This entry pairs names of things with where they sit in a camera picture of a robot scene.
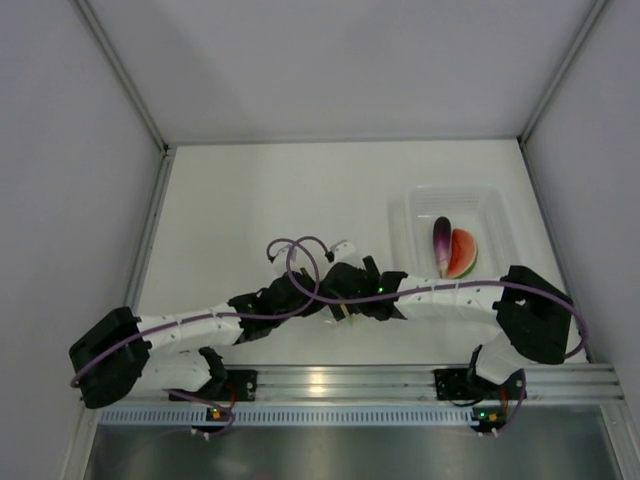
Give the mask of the green fake lettuce leaf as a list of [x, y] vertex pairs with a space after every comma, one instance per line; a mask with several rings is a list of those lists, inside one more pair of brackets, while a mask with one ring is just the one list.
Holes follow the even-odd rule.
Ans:
[[452, 231], [451, 257], [447, 277], [461, 279], [470, 274], [477, 262], [478, 246], [476, 238], [467, 230], [456, 228]]

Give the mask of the clear zip top bag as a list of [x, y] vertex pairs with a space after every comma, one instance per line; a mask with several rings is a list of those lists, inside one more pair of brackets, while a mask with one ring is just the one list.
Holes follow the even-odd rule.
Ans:
[[327, 304], [320, 310], [319, 315], [323, 322], [332, 328], [352, 327], [358, 320], [358, 315], [350, 312], [344, 304]]

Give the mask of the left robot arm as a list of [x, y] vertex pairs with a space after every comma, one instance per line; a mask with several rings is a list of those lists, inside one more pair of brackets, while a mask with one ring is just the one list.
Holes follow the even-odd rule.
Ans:
[[215, 399], [227, 381], [217, 348], [260, 340], [291, 317], [317, 312], [308, 295], [319, 290], [309, 274], [295, 272], [196, 312], [137, 316], [116, 308], [71, 346], [71, 385], [90, 409], [163, 390]]

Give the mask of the purple fake eggplant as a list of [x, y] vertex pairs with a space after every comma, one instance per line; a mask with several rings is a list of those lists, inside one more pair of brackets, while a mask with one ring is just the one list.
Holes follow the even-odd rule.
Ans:
[[445, 216], [438, 217], [433, 225], [432, 246], [435, 265], [441, 278], [445, 278], [451, 259], [452, 227], [450, 220]]

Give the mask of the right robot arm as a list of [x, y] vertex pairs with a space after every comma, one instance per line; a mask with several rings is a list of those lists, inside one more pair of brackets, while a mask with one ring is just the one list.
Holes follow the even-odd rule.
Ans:
[[334, 264], [320, 284], [336, 319], [347, 313], [378, 321], [455, 320], [497, 328], [478, 345], [465, 372], [473, 397], [488, 397], [529, 364], [561, 365], [567, 351], [573, 302], [531, 269], [515, 265], [491, 281], [424, 279], [379, 272], [367, 257], [361, 267]]

